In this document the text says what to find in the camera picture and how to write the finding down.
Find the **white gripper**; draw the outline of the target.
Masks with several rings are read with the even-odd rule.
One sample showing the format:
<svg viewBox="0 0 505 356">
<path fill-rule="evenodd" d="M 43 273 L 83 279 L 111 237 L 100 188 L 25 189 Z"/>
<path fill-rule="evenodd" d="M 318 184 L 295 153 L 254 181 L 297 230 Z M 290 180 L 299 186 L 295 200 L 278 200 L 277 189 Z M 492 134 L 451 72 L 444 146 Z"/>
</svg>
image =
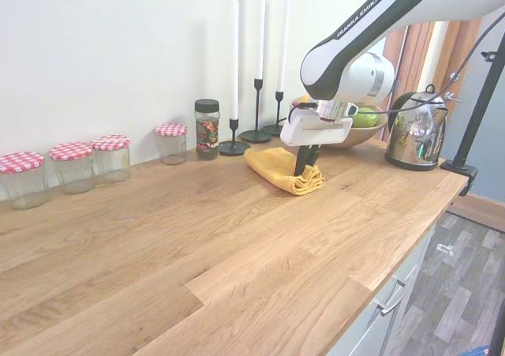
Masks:
<svg viewBox="0 0 505 356">
<path fill-rule="evenodd" d="M 306 103 L 292 106 L 283 124 L 280 140 L 289 146 L 300 146 L 294 175 L 302 175 L 308 164 L 316 163 L 320 155 L 319 145 L 342 143 L 347 138 L 351 126 L 351 117 L 344 116 L 328 122 L 324 121 L 314 109 L 307 107 Z"/>
</svg>

